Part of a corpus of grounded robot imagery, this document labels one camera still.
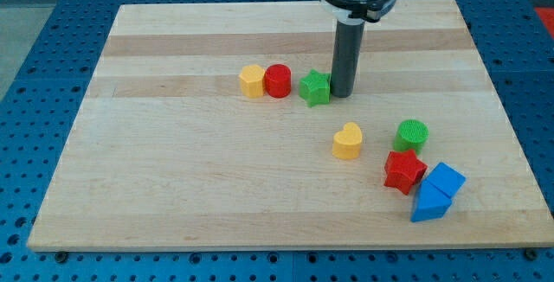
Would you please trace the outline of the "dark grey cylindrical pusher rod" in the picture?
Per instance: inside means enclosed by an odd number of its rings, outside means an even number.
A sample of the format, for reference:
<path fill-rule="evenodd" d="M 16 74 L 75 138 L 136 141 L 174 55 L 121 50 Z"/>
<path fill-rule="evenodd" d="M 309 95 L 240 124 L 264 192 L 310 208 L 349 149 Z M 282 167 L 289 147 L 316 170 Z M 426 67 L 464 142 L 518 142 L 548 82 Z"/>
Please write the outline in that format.
<path fill-rule="evenodd" d="M 337 23 L 330 77 L 330 91 L 334 97 L 347 98 L 352 94 L 363 36 L 364 23 Z"/>

